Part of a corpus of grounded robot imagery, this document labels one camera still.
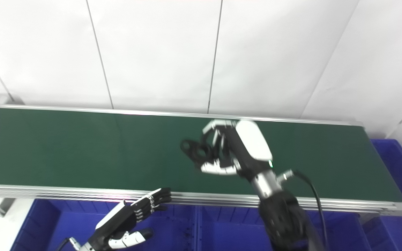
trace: black object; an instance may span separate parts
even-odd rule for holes
[[[69,242],[69,239],[70,239],[70,237],[65,238],[65,239],[60,243],[60,245],[57,247],[57,249],[56,249],[55,251],[61,251],[61,250],[64,248],[64,246],[66,245],[66,243]]]
[[[327,249],[327,246],[328,246],[327,227],[325,226],[325,219],[323,217],[322,204],[320,203],[320,197],[317,194],[316,188],[313,186],[313,183],[311,182],[311,180],[306,175],[301,173],[300,171],[294,170],[292,173],[294,174],[295,177],[300,178],[306,184],[308,184],[314,193],[314,197],[316,198],[317,208],[319,211],[320,220],[322,222],[323,243],[324,243],[325,249]]]
[[[323,250],[310,218],[290,192],[273,194],[262,200],[258,209],[274,250]],[[307,245],[296,246],[303,240],[308,240]]]

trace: blue plastic bin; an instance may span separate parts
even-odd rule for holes
[[[96,224],[116,203],[77,200],[35,200],[11,251],[54,251],[64,238],[75,237],[86,243]],[[152,227],[150,240],[128,251],[192,251],[195,249],[195,207],[169,205],[142,221],[137,230]],[[70,245],[63,251],[74,251]]]
[[[35,200],[12,251],[53,251],[65,237],[81,244],[116,203],[77,200]],[[317,212],[308,212],[320,226]],[[370,251],[354,213],[325,212],[329,247],[333,251]],[[152,227],[155,235],[129,251],[260,251],[271,250],[256,208],[169,205],[136,229]],[[64,251],[72,251],[67,245]]]
[[[198,251],[271,251],[256,208],[201,207]],[[316,211],[308,211],[322,237]],[[330,251],[370,251],[359,217],[354,213],[324,212]]]
[[[392,178],[402,193],[402,147],[395,139],[373,139]],[[381,216],[364,224],[373,251],[402,251],[402,217]]]

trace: black cable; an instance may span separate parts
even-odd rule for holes
[[[292,173],[294,174],[295,177],[300,178],[301,180],[305,181],[305,183],[307,183],[313,190],[314,197],[316,197],[316,203],[317,203],[317,208],[319,210],[320,220],[322,221],[323,241],[324,241],[324,245],[325,245],[325,250],[327,250],[327,246],[328,246],[327,229],[325,227],[325,219],[323,217],[322,204],[320,203],[320,198],[319,198],[319,195],[317,194],[316,188],[314,188],[311,180],[303,173],[299,172],[298,170],[294,170]]]
[[[61,251],[61,250],[63,249],[64,245],[66,245],[66,243],[69,242],[69,239],[70,239],[69,237],[65,238],[65,239],[60,243],[60,245],[57,247],[57,249],[56,249],[55,251]]]

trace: silver connector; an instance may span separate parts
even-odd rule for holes
[[[80,248],[82,247],[82,246],[80,246],[80,243],[74,237],[69,238],[69,243],[72,245],[72,247],[75,249],[75,251],[80,250]]]
[[[277,182],[279,184],[282,184],[283,182],[285,182],[288,178],[291,178],[292,176],[294,176],[294,173],[292,172],[292,170],[287,170],[286,172],[277,176]]]
[[[266,199],[282,190],[282,187],[272,170],[266,170],[257,174],[252,179],[251,184],[260,199]]]

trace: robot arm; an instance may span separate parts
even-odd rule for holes
[[[119,202],[96,226],[88,242],[80,246],[74,238],[70,240],[77,251],[111,251],[129,248],[153,236],[151,228],[130,232],[136,223],[147,219],[154,211],[164,211],[162,203],[172,200],[169,188],[157,189],[127,205]]]
[[[277,250],[289,250],[305,239],[310,250],[324,249],[295,196],[281,186],[292,171],[276,177],[273,156],[255,122],[213,120],[204,127],[200,142],[184,140],[181,149],[203,173],[239,175],[251,183],[260,198],[259,214]]]

